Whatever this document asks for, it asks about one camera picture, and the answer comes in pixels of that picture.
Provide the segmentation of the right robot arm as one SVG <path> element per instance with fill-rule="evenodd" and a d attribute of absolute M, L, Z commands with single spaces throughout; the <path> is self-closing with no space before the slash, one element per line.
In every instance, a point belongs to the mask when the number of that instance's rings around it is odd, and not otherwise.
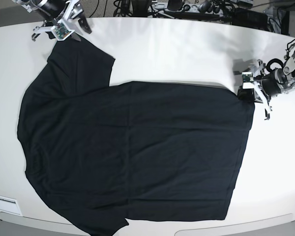
<path fill-rule="evenodd" d="M 32 41 L 36 41 L 42 33 L 47 33 L 50 39 L 57 41 L 67 38 L 80 41 L 80 34 L 92 33 L 79 0 L 15 0 L 14 3 L 44 19 L 41 26 L 33 29 Z"/>

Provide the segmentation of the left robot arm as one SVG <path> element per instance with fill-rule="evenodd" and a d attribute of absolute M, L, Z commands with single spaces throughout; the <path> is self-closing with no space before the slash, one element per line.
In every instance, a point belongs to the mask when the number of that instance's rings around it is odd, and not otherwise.
<path fill-rule="evenodd" d="M 265 120 L 270 119 L 272 98 L 295 91 L 295 38 L 287 43 L 285 51 L 283 60 L 274 58 L 264 63 L 253 59 L 245 70 L 237 72 L 241 78 L 237 100 L 262 104 Z"/>

